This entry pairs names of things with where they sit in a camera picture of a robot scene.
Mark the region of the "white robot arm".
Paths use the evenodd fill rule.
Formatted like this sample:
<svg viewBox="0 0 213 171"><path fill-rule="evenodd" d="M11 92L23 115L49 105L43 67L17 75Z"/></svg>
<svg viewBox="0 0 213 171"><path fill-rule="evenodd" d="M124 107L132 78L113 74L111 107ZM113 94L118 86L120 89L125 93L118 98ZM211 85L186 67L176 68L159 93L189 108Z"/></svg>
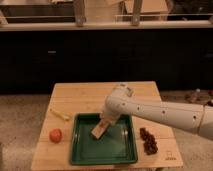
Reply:
<svg viewBox="0 0 213 171"><path fill-rule="evenodd" d="M118 84L106 97L100 118L115 124L122 114L197 134L213 141L213 107L165 101L137 100L133 90Z"/></svg>

